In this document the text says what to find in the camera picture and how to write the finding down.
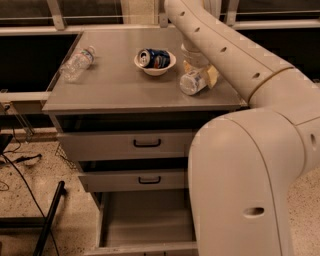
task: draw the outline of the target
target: white bowl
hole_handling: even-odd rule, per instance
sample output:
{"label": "white bowl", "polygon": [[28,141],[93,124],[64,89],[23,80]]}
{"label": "white bowl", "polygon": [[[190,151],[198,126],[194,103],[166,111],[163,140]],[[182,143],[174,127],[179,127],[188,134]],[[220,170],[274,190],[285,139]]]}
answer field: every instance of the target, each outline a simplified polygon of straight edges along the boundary
{"label": "white bowl", "polygon": [[150,76],[161,76],[164,73],[166,73],[170,68],[172,68],[176,62],[176,56],[174,56],[171,52],[168,52],[170,56],[170,64],[168,67],[165,68],[143,68],[140,66],[139,61],[138,61],[138,55],[134,57],[134,64],[140,69],[142,69],[145,73],[147,73]]}

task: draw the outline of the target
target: cabinet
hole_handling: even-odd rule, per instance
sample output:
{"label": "cabinet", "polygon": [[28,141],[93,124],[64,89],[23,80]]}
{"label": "cabinet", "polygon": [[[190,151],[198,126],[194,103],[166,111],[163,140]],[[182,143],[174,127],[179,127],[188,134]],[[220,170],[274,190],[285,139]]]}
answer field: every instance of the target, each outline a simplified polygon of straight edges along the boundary
{"label": "cabinet", "polygon": [[[184,95],[181,42],[173,27],[86,31],[76,48],[94,46],[94,65],[77,84],[58,79],[43,108],[100,209],[97,247],[86,255],[197,255],[189,148],[197,129],[243,103],[223,79]],[[143,48],[169,50],[176,66],[145,74],[133,62]]]}

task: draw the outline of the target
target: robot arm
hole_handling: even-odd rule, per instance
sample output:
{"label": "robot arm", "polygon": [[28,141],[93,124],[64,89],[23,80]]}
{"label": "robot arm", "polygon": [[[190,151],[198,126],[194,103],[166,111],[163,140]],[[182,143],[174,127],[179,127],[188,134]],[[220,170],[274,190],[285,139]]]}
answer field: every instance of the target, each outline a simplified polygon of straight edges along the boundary
{"label": "robot arm", "polygon": [[165,9],[251,107],[210,121],[192,143],[189,187],[200,256],[292,256],[287,191],[320,162],[319,89],[199,1],[166,0]]}

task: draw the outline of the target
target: speckled floor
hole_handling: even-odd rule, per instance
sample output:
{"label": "speckled floor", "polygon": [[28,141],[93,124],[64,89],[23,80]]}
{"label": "speckled floor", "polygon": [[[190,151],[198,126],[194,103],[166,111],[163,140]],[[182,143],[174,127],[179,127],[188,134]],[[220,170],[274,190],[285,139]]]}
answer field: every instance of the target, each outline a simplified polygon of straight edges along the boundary
{"label": "speckled floor", "polygon": [[[16,143],[11,143],[7,150],[13,150],[16,146]],[[31,143],[23,143],[17,153],[8,153],[7,156],[14,160],[20,156],[42,154],[41,159],[29,160],[17,164],[17,167],[44,213],[50,207],[58,182],[65,181],[67,195],[62,198],[57,210],[53,235],[60,255],[83,255],[95,245],[98,211],[91,196],[84,192],[77,171],[70,169],[56,154],[57,147],[55,136],[43,133],[37,135]],[[25,185],[12,167],[0,169],[0,181],[9,186],[9,190],[0,191],[1,217],[40,216]],[[6,190],[2,183],[0,190]],[[295,256],[319,256],[320,169],[309,172],[292,184],[288,202]],[[39,230],[0,230],[0,255],[32,255],[38,235]],[[50,237],[43,255],[56,255]]]}

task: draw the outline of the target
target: water bottle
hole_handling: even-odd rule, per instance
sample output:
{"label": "water bottle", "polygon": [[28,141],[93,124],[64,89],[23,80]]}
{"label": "water bottle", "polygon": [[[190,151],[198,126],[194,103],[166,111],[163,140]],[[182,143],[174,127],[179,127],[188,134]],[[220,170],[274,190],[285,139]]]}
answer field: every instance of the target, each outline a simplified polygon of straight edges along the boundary
{"label": "water bottle", "polygon": [[180,89],[187,95],[194,95],[206,86],[202,72],[196,69],[192,69],[180,79]]}
{"label": "water bottle", "polygon": [[94,52],[92,46],[87,49],[81,49],[61,66],[60,74],[67,83],[75,83],[78,81],[81,74],[93,63]]}

